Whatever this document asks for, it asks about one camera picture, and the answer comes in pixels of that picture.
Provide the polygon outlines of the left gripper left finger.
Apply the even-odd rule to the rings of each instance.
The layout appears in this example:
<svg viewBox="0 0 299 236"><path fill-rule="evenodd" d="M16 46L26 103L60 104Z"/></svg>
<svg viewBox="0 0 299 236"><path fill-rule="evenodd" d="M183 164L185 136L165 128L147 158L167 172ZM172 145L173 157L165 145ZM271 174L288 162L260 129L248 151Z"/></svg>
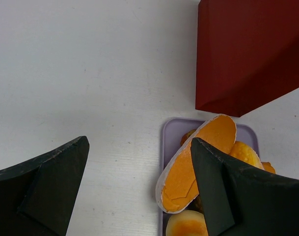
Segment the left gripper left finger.
<svg viewBox="0 0 299 236"><path fill-rule="evenodd" d="M89 152L86 136L0 170L0 236L64 236Z"/></svg>

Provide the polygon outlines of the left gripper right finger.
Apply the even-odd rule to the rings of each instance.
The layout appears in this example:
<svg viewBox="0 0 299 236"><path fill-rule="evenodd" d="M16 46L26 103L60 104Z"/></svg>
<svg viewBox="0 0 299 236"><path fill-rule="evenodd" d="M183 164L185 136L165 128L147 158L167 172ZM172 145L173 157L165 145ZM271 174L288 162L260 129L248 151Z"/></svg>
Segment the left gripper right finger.
<svg viewBox="0 0 299 236"><path fill-rule="evenodd" d="M299 236L299 180L272 174L200 138L191 157L208 234Z"/></svg>

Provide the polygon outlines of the small round sugared bun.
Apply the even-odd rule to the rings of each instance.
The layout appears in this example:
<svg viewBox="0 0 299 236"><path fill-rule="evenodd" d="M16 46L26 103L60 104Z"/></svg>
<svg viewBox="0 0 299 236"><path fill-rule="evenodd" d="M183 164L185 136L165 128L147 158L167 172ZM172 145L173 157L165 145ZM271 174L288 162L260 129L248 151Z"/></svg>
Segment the small round sugared bun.
<svg viewBox="0 0 299 236"><path fill-rule="evenodd" d="M259 169L264 169L262 162L258 154L254 151L249 145L236 141L229 153L230 156L233 156L249 165L252 165Z"/></svg>

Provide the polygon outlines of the tan bread slice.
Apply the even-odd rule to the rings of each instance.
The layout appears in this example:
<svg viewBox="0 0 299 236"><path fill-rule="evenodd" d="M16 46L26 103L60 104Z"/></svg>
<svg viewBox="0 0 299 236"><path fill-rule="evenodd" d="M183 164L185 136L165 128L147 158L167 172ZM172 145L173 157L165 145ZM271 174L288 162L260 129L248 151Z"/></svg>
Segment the tan bread slice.
<svg viewBox="0 0 299 236"><path fill-rule="evenodd" d="M173 214L167 223L166 236L208 236L204 215L193 210Z"/></svg>

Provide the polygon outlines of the long oval orange bread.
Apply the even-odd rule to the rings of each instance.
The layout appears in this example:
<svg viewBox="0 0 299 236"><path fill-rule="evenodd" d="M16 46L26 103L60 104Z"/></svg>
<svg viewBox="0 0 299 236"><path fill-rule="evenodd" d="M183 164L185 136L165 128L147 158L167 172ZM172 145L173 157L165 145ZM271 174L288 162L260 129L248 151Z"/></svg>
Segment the long oval orange bread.
<svg viewBox="0 0 299 236"><path fill-rule="evenodd" d="M228 115L220 114L203 123L185 141L168 163L169 170L161 191L162 206L166 213L183 211L199 194L191 160L191 141L201 138L228 154L236 141L236 124Z"/></svg>

